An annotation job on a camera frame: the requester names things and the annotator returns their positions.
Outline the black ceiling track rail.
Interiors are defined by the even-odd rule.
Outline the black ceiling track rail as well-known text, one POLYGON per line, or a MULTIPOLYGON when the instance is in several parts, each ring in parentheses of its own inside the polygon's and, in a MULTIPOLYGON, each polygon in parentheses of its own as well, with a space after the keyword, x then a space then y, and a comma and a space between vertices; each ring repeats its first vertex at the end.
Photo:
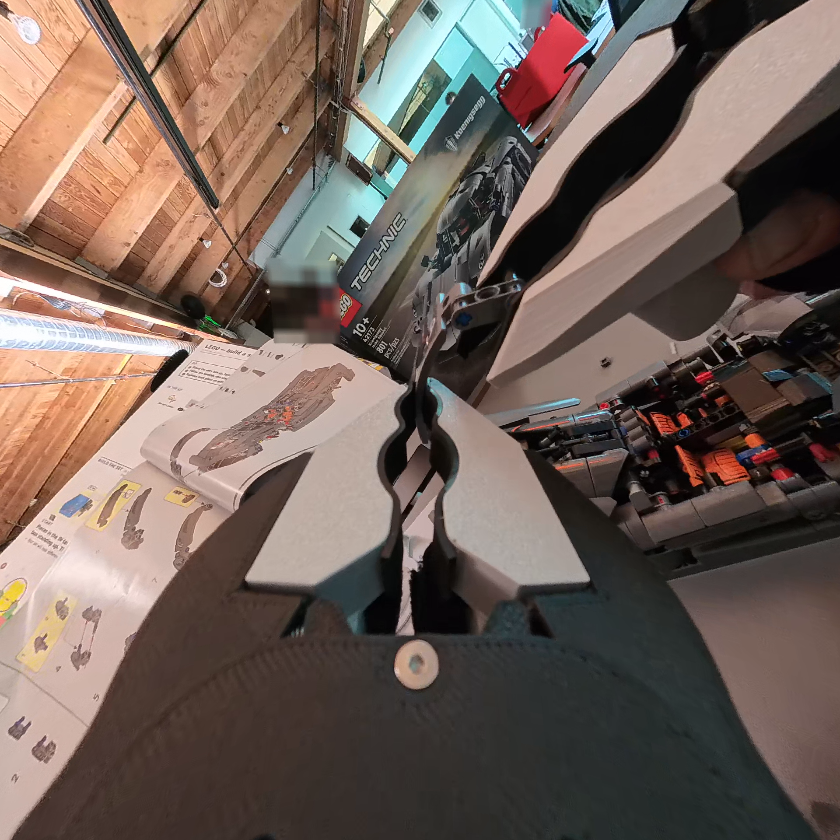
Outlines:
POLYGON ((81 12, 99 37, 125 81, 133 91, 135 100, 143 107, 177 163, 202 198, 205 206, 214 212, 219 199, 207 177, 197 163, 191 147, 175 119, 165 105, 144 63, 118 19, 110 3, 105 1, 77 1, 81 12))

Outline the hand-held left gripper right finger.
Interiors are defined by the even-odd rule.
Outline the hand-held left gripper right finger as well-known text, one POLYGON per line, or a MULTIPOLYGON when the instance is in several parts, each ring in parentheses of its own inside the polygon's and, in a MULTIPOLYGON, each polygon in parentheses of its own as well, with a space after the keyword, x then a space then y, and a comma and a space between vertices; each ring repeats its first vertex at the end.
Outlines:
POLYGON ((591 582, 520 446, 440 381, 427 382, 444 485, 427 549, 427 633, 551 634, 537 599, 591 582))

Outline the silver spiral air duct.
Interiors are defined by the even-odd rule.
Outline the silver spiral air duct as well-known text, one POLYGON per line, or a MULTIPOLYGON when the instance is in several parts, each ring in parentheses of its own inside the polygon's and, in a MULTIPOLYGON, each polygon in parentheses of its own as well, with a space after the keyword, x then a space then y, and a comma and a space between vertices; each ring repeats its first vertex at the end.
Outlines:
POLYGON ((3 309, 1 349, 165 357, 179 350, 191 353, 196 349, 196 345, 160 336, 3 309))

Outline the person's right hand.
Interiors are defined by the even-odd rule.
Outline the person's right hand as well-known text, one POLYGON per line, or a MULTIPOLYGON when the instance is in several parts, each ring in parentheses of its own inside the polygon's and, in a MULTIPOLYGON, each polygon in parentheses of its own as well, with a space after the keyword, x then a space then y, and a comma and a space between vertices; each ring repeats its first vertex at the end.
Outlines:
POLYGON ((804 193, 774 209, 713 265, 741 294, 771 298, 780 293, 763 280, 825 254, 838 239, 838 205, 829 197, 804 193))

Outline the white printed instruction sheet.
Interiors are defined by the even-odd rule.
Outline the white printed instruction sheet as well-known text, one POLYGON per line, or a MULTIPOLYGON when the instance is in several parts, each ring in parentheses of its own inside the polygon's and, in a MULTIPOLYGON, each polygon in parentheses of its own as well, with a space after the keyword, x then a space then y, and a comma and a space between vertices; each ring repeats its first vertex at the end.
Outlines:
POLYGON ((221 429, 222 408, 268 376, 304 344, 269 340, 252 350, 204 342, 172 372, 50 498, 2 553, 2 624, 24 627, 37 591, 46 593, 68 572, 66 616, 81 586, 95 571, 108 581, 125 572, 129 581, 151 562, 153 585, 164 585, 219 522, 230 514, 238 479, 226 479, 210 498, 208 477, 181 456, 186 442, 200 444, 221 429))

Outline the dark lego set box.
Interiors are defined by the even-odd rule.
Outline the dark lego set box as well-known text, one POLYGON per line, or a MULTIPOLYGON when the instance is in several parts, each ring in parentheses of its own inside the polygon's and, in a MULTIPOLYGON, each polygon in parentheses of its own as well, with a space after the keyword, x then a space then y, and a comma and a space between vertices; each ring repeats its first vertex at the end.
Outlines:
POLYGON ((466 78, 339 271, 340 348, 406 382, 425 306, 476 288, 536 159, 513 118, 466 78))

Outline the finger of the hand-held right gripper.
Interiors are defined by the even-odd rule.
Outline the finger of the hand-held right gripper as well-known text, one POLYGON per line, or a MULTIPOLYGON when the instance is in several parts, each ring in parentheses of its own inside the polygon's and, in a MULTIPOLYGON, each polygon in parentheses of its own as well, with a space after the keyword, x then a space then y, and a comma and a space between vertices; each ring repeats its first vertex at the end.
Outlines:
POLYGON ((664 145, 696 84, 685 23, 627 23, 585 75, 499 240, 499 278, 534 279, 664 145))
MULTIPOLYGON (((838 2, 634 5, 615 34, 627 23, 685 23, 696 84, 653 160, 538 277, 520 279, 525 291, 489 370, 494 386, 552 363, 629 313, 676 340, 709 327, 739 291, 713 265, 746 234, 733 173, 838 115, 838 2)), ((838 288, 838 245, 763 284, 838 288)))

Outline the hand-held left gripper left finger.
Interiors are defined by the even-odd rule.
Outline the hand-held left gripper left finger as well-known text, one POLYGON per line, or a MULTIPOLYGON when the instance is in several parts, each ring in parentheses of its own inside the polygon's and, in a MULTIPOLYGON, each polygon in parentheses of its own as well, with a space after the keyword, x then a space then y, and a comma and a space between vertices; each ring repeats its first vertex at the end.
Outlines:
POLYGON ((318 446, 245 576, 250 589, 331 602, 393 634, 403 588, 402 508, 413 388, 401 386, 318 446))

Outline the grey lego car model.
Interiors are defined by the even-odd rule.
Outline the grey lego car model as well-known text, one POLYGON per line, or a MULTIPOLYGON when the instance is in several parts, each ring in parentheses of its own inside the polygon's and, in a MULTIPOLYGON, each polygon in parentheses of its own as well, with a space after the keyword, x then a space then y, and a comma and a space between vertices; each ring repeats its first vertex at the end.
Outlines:
POLYGON ((501 425, 673 577, 838 538, 838 292, 736 312, 590 411, 501 425))

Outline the grey lego beam blue pins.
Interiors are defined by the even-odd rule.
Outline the grey lego beam blue pins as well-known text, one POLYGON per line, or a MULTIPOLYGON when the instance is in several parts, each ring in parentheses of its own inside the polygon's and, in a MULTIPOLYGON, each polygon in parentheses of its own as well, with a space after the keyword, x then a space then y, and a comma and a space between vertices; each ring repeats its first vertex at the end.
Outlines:
POLYGON ((514 277, 494 285, 471 288, 466 283, 452 286, 439 316, 444 331, 461 333, 503 320, 511 305, 523 292, 522 282, 514 277))

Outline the lego instruction booklet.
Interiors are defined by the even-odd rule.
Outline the lego instruction booklet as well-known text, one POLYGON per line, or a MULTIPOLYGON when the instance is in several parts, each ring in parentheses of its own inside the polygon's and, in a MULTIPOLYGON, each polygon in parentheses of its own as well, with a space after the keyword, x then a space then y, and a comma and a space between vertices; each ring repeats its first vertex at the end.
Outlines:
POLYGON ((2 838, 97 716, 154 602, 248 491, 396 390, 320 344, 256 351, 213 393, 175 380, 3 553, 2 838))

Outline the dark grey curved lego panel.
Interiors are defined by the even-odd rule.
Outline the dark grey curved lego panel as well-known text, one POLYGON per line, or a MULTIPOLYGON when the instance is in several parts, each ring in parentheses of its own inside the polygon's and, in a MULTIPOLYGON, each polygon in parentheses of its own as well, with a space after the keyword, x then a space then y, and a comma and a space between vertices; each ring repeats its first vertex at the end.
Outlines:
POLYGON ((475 292, 458 283, 430 306, 413 374, 415 426, 424 445, 431 434, 427 419, 431 411, 429 381, 442 382, 469 402, 482 376, 480 345, 487 341, 493 327, 480 323, 476 305, 475 292))

